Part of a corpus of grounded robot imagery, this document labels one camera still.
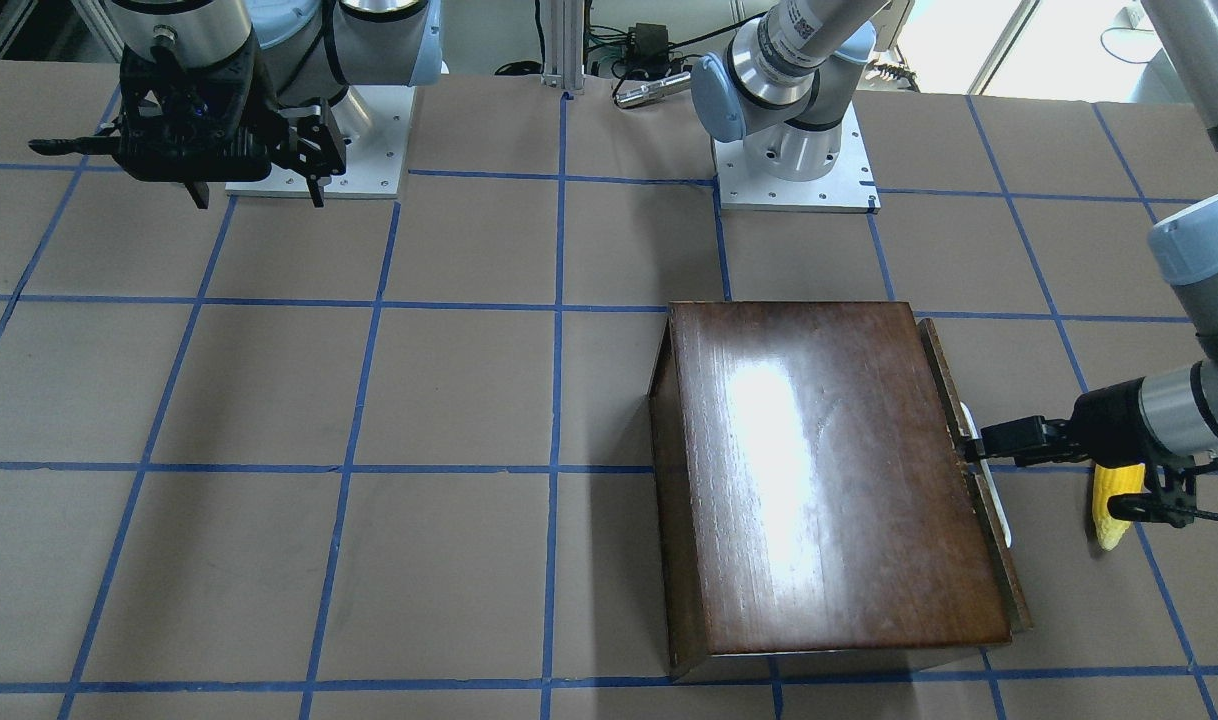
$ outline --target wooden drawer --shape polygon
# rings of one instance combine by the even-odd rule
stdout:
[[[1030,625],[935,344],[900,302],[670,306],[650,415],[675,679],[769,653],[920,669]]]

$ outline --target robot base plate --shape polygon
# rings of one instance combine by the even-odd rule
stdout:
[[[370,135],[347,146],[347,173],[325,185],[325,200],[385,199],[400,196],[404,174],[409,125],[413,119],[412,86],[354,86],[373,113]],[[228,195],[253,197],[308,197],[307,180],[284,168],[270,168],[262,182],[229,182]]]
[[[853,106],[845,111],[845,145],[832,172],[815,182],[784,182],[749,163],[742,140],[713,143],[720,182],[720,208],[783,210],[800,213],[875,213],[879,194],[875,190],[871,161]]]

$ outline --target white object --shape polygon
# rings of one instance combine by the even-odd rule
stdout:
[[[960,409],[965,413],[965,420],[970,424],[970,434],[974,439],[979,439],[978,425],[974,424],[974,414],[970,413],[970,407],[961,402]],[[996,517],[1001,521],[1001,528],[1005,528],[1005,547],[1013,547],[1013,534],[1009,529],[1009,519],[1005,517],[1005,506],[1001,503],[1001,493],[996,491],[996,479],[991,476],[991,467],[988,465],[987,461],[978,461],[980,468],[983,468],[983,478],[987,479],[987,489],[991,493],[991,504],[996,507]]]

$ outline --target corn cob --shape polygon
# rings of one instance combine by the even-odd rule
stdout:
[[[1097,543],[1104,549],[1111,549],[1125,537],[1133,525],[1129,520],[1117,520],[1107,512],[1107,498],[1142,491],[1142,474],[1146,465],[1128,465],[1125,468],[1104,468],[1095,465],[1093,470],[1093,526],[1097,532]]]

